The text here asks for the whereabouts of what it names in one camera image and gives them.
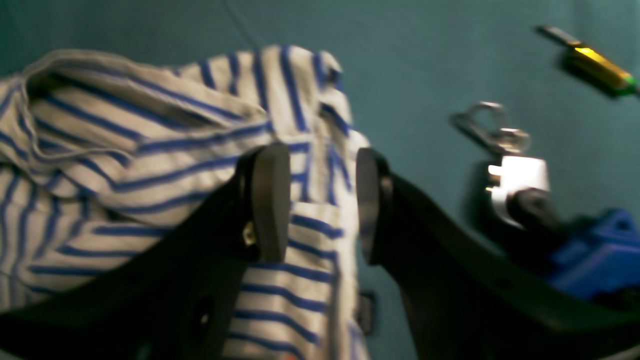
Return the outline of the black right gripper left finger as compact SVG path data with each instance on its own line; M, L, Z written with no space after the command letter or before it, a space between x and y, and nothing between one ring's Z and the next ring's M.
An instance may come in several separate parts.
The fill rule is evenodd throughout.
M220 360L246 269L283 262L290 150L245 153L232 178L152 249L1 316L19 360Z

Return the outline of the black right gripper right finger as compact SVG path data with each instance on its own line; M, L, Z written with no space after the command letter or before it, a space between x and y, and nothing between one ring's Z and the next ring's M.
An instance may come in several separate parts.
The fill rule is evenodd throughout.
M372 148L358 151L359 238L400 290L420 360L637 360L639 305L553 289L481 246Z

